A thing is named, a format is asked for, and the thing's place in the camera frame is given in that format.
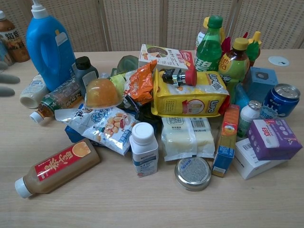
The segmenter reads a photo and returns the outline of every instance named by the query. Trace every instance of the chip bag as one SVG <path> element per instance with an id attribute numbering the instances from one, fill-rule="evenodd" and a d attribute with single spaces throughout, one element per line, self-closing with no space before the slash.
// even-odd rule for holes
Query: chip bag
<path id="1" fill-rule="evenodd" d="M 132 114 L 113 107 L 107 109 L 60 109 L 56 120 L 65 123 L 83 137 L 100 143 L 121 155 L 130 147 L 129 137 L 138 122 Z"/>
<path id="2" fill-rule="evenodd" d="M 162 117 L 214 117 L 224 113 L 229 93 L 216 71 L 197 72 L 196 86 L 174 85 L 162 79 L 164 71 L 155 71 L 153 115 Z"/>
<path id="3" fill-rule="evenodd" d="M 134 101 L 142 105 L 153 100 L 153 70 L 157 64 L 154 60 L 136 70 L 132 75 L 125 75 L 123 95 L 129 95 Z"/>

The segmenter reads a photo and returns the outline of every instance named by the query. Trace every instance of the orange snack bag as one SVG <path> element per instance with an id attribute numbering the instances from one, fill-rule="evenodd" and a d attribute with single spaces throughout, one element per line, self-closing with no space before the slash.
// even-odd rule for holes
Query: orange snack bag
<path id="1" fill-rule="evenodd" d="M 124 96 L 131 96 L 134 101 L 142 105 L 153 100 L 151 92 L 153 90 L 153 70 L 157 65 L 157 60 L 138 68 L 130 77 L 126 77 L 124 85 Z"/>

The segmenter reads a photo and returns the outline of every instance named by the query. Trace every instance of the white bottle cap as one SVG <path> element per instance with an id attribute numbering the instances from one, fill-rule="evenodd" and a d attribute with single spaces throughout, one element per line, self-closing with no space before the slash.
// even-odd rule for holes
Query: white bottle cap
<path id="1" fill-rule="evenodd" d="M 2 10 L 0 10 L 0 20 L 5 19 L 5 14 Z"/>
<path id="2" fill-rule="evenodd" d="M 15 189 L 16 189 L 17 193 L 22 198 L 24 198 L 24 199 L 30 197 L 31 195 L 33 195 L 32 193 L 29 192 L 29 190 L 25 186 L 23 177 L 21 177 L 20 179 L 16 180 L 16 182 L 15 182 Z"/>
<path id="3" fill-rule="evenodd" d="M 41 121 L 43 121 L 43 117 L 38 112 L 33 112 L 29 116 L 36 123 L 40 123 Z"/>
<path id="4" fill-rule="evenodd" d="M 33 0 L 33 3 L 31 11 L 35 19 L 48 17 L 48 11 L 43 5 L 39 4 L 37 0 Z"/>
<path id="5" fill-rule="evenodd" d="M 154 129 L 149 123 L 137 123 L 132 129 L 132 137 L 139 145 L 148 144 L 154 138 Z"/>

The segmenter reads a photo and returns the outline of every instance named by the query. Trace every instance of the wooden table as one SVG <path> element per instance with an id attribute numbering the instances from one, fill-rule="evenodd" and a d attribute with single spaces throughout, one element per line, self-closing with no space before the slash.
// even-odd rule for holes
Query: wooden table
<path id="1" fill-rule="evenodd" d="M 139 52 L 92 52 L 86 55 L 100 72 L 111 72 L 125 55 Z M 255 66 L 273 68 L 281 83 L 304 93 L 303 50 L 262 50 Z M 284 56 L 290 66 L 274 66 L 273 55 Z M 31 61 L 16 63 L 6 73 L 20 77 L 10 85 L 14 97 L 0 98 L 0 227 L 3 228 L 108 228 L 108 227 L 303 227 L 304 154 L 249 180 L 234 167 L 225 178 L 212 176 L 200 192 L 189 192 L 175 180 L 175 162 L 159 159 L 159 171 L 137 178 L 130 153 L 125 157 L 98 149 L 102 162 L 48 195 L 22 199 L 14 182 L 30 166 L 71 145 L 63 123 L 34 123 L 19 102 L 19 94 L 37 71 Z M 287 122 L 304 143 L 304 99 Z"/>

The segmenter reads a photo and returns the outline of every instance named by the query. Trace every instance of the black bottle cap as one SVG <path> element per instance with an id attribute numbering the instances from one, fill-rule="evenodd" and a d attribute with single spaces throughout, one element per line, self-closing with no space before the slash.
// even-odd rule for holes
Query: black bottle cap
<path id="1" fill-rule="evenodd" d="M 87 56 L 77 58 L 75 63 L 78 70 L 87 70 L 91 66 L 91 62 Z"/>

